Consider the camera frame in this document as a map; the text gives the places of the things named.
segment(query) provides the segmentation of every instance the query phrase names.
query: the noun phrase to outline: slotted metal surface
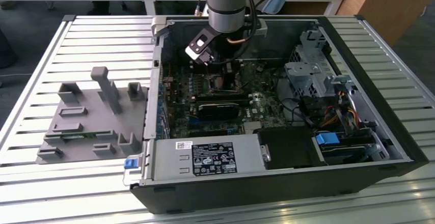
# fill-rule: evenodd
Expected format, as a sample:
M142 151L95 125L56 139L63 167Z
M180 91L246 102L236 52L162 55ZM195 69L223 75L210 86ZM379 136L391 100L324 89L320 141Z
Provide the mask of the slotted metal surface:
M63 81L96 88L90 72L104 65L118 87L131 81L150 84L151 18L84 16L63 22L0 134L0 223L414 223L435 218L433 95L364 23L351 17L330 20L431 160L429 165L358 194L176 215L147 212L123 185L122 159L36 165Z

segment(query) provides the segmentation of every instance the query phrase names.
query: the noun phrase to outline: gray 3d-printed holder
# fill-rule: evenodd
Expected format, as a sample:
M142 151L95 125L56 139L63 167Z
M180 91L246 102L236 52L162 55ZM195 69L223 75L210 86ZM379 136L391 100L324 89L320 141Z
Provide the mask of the gray 3d-printed holder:
M140 152L148 89L138 82L118 89L107 74L107 67L94 67L91 77L102 90L62 84L38 164L126 158Z

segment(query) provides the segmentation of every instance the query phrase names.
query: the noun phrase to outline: blue latch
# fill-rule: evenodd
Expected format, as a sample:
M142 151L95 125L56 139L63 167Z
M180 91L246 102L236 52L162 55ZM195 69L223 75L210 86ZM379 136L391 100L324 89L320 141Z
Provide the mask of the blue latch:
M320 133L318 136L315 136L315 139L319 145L340 143L338 135L334 132Z
M139 168L139 159L126 159L124 169L136 169Z

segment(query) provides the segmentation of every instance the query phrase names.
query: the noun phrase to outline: power supply label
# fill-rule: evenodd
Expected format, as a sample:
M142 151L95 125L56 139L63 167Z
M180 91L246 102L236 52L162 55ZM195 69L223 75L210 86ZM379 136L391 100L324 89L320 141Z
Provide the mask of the power supply label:
M236 156L232 143L192 145L195 176L236 173Z

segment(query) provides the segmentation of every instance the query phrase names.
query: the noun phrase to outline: green circuit board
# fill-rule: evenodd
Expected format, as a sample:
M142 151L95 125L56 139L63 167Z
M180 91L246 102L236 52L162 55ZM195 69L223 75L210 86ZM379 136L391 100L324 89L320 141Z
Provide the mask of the green circuit board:
M264 69L259 62L244 63L227 90L215 89L222 82L222 75L195 74L184 67L179 71L174 74L167 99L171 138L247 134L250 131L243 127L246 122L258 122L264 128L287 125L274 91L276 69ZM198 103L191 102L192 97L235 94L244 95L248 99L247 104L239 108L236 118L216 121L202 121L198 118Z

